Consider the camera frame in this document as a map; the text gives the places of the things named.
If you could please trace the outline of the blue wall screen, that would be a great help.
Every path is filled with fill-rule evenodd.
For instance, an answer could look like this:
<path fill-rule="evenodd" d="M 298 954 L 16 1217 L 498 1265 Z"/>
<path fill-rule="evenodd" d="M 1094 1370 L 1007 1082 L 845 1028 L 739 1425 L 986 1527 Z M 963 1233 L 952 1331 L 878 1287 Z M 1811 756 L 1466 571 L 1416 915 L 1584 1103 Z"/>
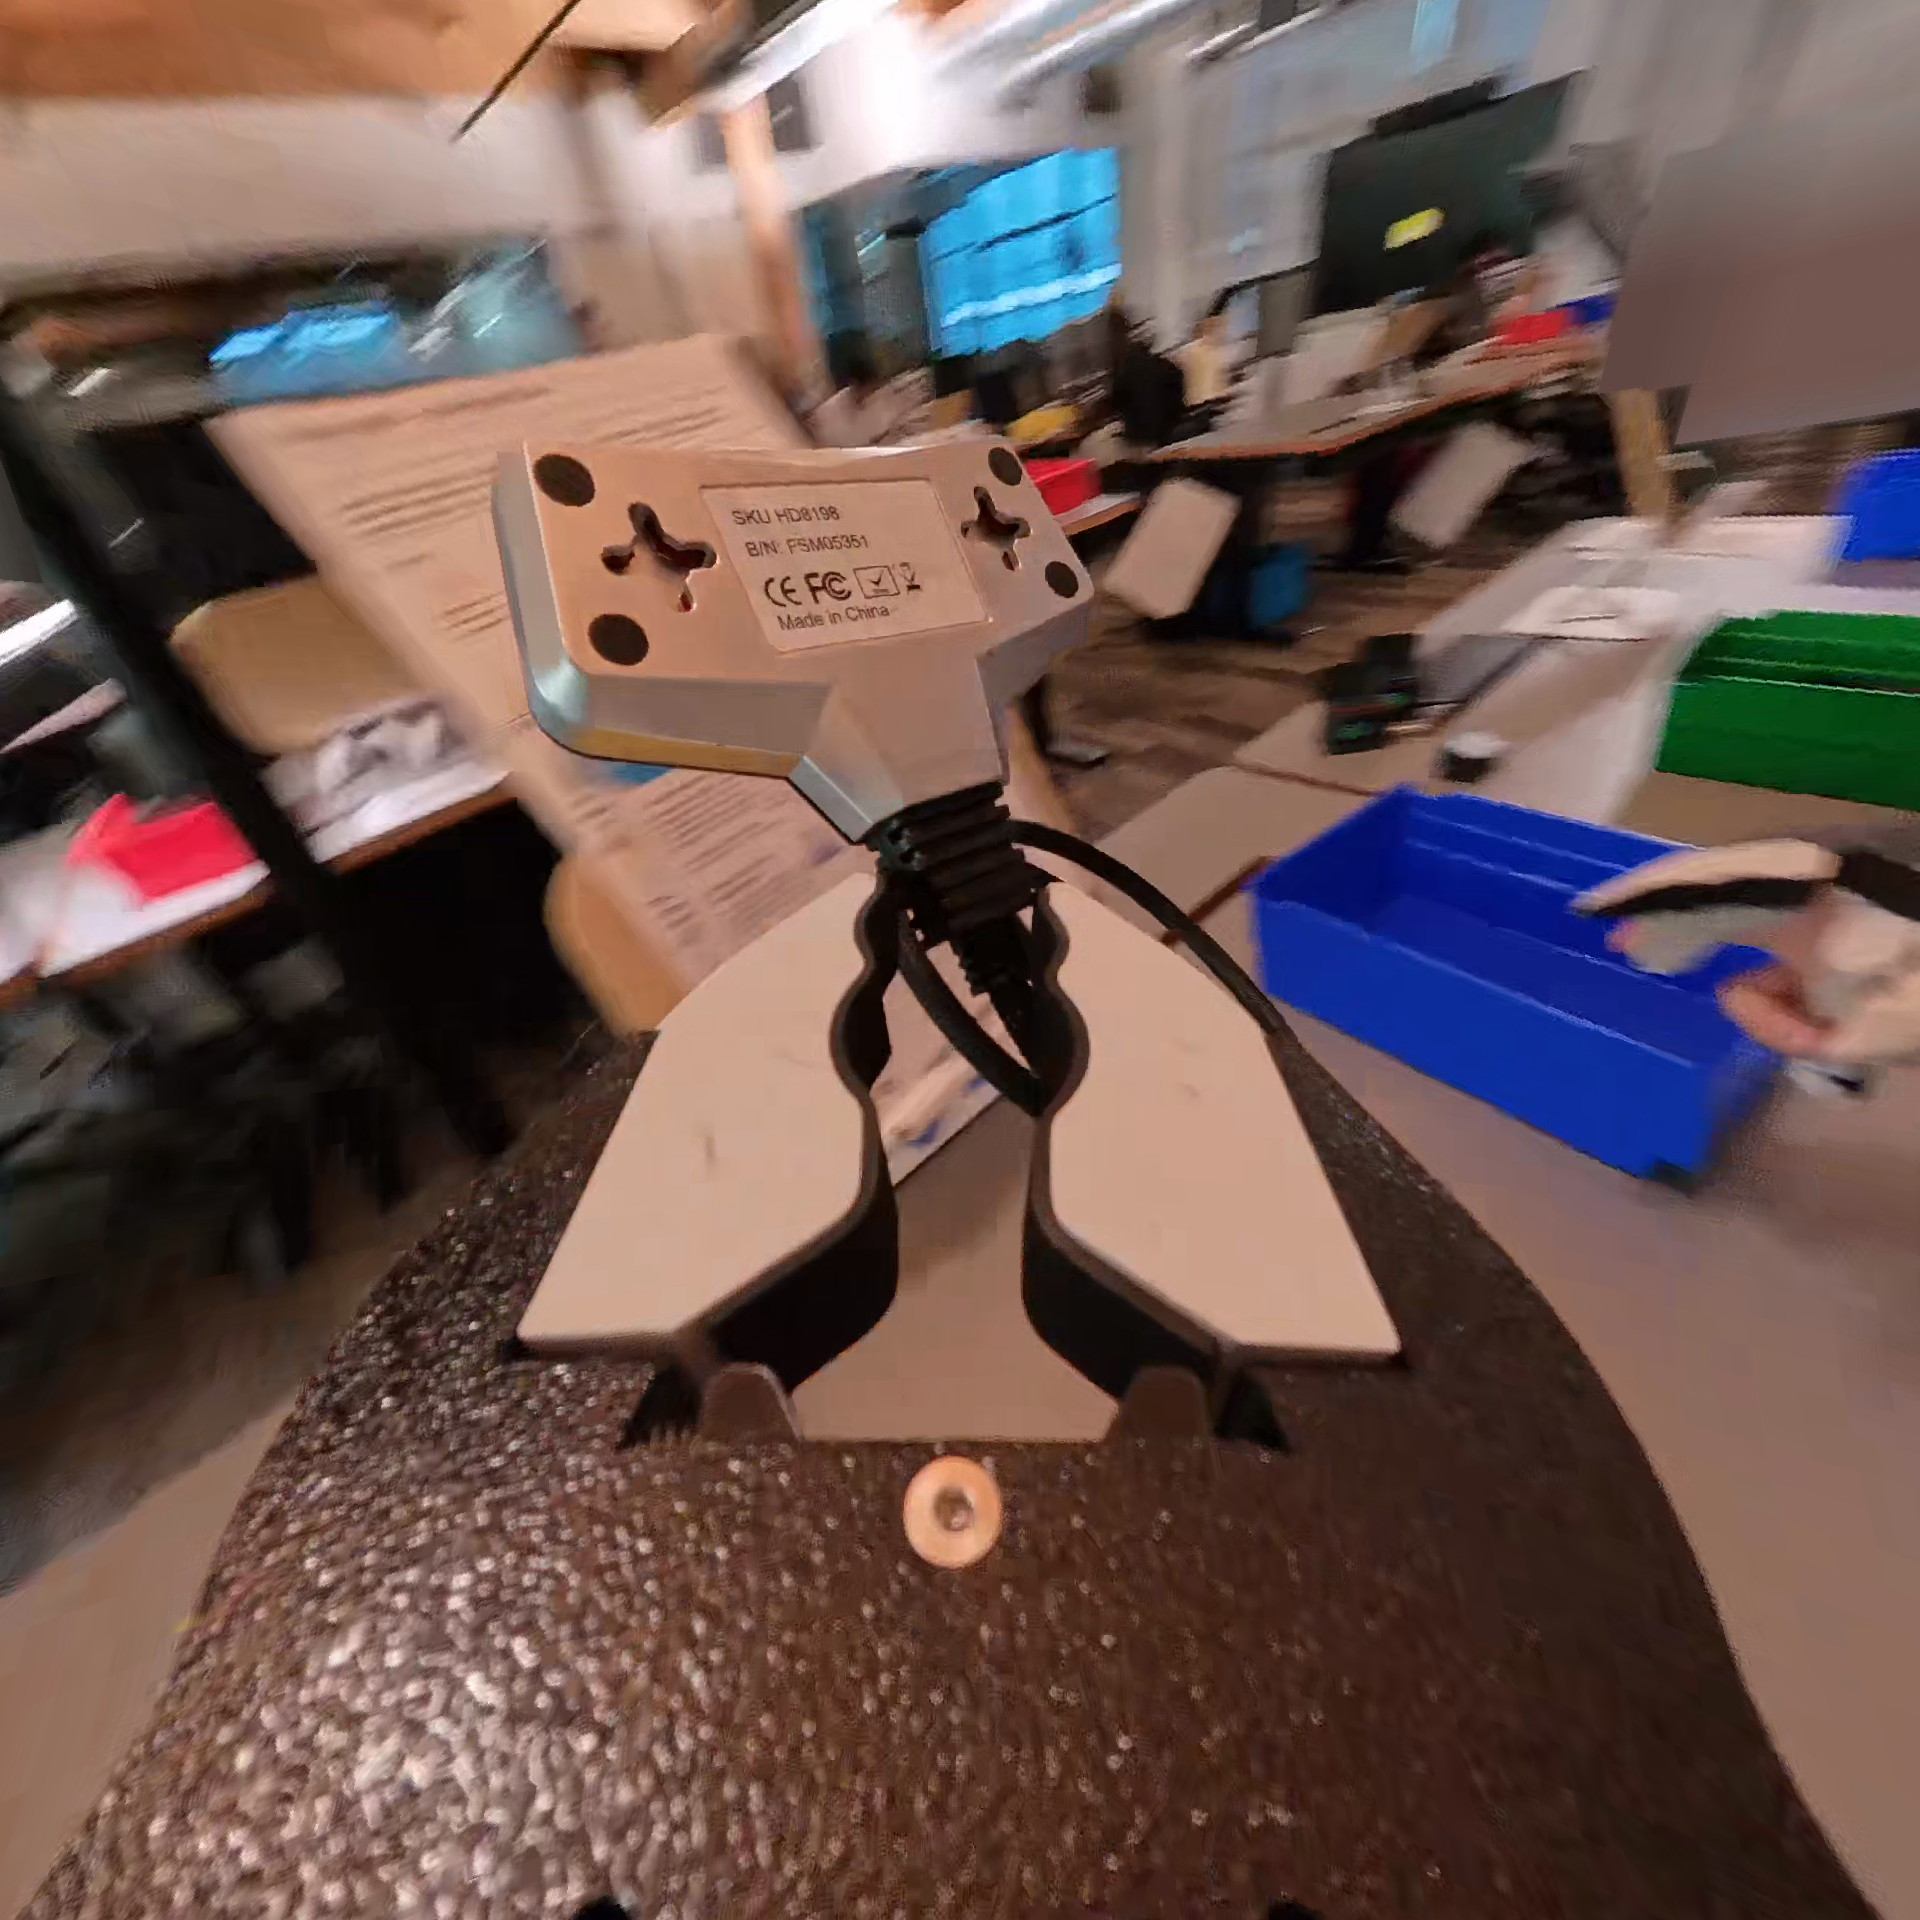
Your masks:
<path fill-rule="evenodd" d="M 1120 288 L 1120 159 L 1067 150 L 966 186 L 919 235 L 927 345 L 1042 343 Z"/>

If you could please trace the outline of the green plastic bin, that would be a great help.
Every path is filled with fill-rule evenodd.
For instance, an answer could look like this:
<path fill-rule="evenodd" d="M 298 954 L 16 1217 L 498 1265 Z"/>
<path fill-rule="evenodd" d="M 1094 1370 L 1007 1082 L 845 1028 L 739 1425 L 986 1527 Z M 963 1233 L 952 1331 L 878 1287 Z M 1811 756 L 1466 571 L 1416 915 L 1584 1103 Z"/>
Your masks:
<path fill-rule="evenodd" d="M 1914 811 L 1914 615 L 1722 619 L 1670 681 L 1653 768 Z"/>

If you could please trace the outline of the small blue plastic bin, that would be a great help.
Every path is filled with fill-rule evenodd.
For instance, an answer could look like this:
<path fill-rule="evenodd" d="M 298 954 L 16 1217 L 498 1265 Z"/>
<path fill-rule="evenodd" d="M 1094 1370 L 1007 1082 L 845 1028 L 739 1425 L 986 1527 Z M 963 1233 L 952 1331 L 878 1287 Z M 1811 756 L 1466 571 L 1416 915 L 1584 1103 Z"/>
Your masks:
<path fill-rule="evenodd" d="M 1918 562 L 1918 448 L 1875 454 L 1842 476 L 1832 514 L 1842 519 L 1837 564 Z"/>

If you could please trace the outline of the black device on table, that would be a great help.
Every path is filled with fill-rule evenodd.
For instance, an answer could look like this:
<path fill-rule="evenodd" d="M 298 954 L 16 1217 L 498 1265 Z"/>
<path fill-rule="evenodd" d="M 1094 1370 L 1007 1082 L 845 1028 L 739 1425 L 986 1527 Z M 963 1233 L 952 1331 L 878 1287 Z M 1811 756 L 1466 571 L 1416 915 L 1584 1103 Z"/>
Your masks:
<path fill-rule="evenodd" d="M 1327 665 L 1315 679 L 1321 743 L 1330 756 L 1370 752 L 1423 697 L 1416 635 L 1409 631 L 1369 639 L 1354 657 Z"/>

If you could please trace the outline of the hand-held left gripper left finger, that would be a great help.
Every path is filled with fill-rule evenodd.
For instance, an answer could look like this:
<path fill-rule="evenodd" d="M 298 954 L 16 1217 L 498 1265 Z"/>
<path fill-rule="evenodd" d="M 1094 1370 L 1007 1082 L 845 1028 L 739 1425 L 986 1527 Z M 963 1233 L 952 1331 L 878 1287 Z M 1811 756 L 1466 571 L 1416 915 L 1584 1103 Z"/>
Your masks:
<path fill-rule="evenodd" d="M 895 916 L 854 875 L 709 975 L 658 1026 L 513 1340 L 530 1355 L 752 1364 L 795 1391 L 895 1298 L 873 1089 Z"/>

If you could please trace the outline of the person's right hand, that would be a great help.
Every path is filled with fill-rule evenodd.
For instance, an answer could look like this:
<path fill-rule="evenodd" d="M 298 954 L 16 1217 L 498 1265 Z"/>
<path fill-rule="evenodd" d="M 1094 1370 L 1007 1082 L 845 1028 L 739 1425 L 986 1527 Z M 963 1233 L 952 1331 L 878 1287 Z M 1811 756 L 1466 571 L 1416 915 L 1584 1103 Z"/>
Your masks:
<path fill-rule="evenodd" d="M 1719 987 L 1719 1008 L 1751 1040 L 1840 1078 L 1864 1074 L 1864 1056 L 1847 1040 L 1864 1000 L 1866 987 L 1809 977 L 1779 955 Z"/>

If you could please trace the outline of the dark wall display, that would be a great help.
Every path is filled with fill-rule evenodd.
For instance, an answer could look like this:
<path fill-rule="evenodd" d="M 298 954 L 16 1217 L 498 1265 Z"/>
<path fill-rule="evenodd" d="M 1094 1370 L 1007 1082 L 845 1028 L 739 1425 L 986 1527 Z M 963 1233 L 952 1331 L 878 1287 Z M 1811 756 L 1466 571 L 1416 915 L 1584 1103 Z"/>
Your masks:
<path fill-rule="evenodd" d="M 1422 104 L 1326 155 L 1312 254 L 1313 318 L 1443 286 L 1482 242 L 1534 251 L 1543 219 L 1528 186 L 1557 139 L 1575 81 Z"/>

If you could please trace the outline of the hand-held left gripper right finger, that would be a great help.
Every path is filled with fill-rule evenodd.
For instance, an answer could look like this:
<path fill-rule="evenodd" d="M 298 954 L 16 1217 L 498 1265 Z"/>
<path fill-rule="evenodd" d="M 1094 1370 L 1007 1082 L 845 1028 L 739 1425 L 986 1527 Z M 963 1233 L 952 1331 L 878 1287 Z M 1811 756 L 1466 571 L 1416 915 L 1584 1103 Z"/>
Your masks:
<path fill-rule="evenodd" d="M 1064 880 L 1035 927 L 1061 1086 L 1024 1203 L 1024 1312 L 1101 1395 L 1176 1370 L 1213 1409 L 1265 1367 L 1400 1359 L 1277 1035 Z"/>

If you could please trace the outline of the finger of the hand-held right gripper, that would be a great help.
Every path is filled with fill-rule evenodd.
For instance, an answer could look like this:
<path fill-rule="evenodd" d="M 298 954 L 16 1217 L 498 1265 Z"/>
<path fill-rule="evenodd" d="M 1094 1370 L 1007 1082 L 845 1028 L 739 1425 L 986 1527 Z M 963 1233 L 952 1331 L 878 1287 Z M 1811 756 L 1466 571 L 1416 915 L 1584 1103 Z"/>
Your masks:
<path fill-rule="evenodd" d="M 1819 920 L 1822 897 L 1633 897 L 1614 904 L 1614 950 L 1641 975 L 1685 977 L 1719 954 L 1793 955 L 1816 935 Z"/>
<path fill-rule="evenodd" d="M 1840 874 L 1840 854 L 1802 840 L 1677 848 L 1592 886 L 1575 915 L 1793 911 Z"/>

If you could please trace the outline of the silver usb hub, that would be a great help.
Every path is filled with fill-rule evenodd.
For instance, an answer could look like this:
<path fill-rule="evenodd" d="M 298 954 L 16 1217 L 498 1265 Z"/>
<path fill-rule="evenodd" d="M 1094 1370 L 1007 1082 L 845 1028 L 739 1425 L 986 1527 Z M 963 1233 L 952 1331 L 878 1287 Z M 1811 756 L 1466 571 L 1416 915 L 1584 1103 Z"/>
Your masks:
<path fill-rule="evenodd" d="M 850 844 L 989 796 L 1094 590 L 1003 440 L 499 454 L 539 729 L 597 761 L 778 777 Z"/>

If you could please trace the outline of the wooden instruction board with papers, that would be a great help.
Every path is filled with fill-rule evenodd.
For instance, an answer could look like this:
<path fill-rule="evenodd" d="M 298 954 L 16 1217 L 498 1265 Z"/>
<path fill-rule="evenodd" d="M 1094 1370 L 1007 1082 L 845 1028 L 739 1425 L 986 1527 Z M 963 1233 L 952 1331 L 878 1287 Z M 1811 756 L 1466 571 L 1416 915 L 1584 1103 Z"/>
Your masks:
<path fill-rule="evenodd" d="M 613 768 L 528 711 L 490 488 L 496 455 L 661 441 L 800 450 L 798 422 L 720 337 L 442 379 L 365 398 L 246 407 L 215 448 L 323 588 L 435 694 L 559 851 L 607 951 L 558 938 L 600 1017 L 655 1026 L 742 946 L 850 879 L 859 858 L 783 782 Z"/>

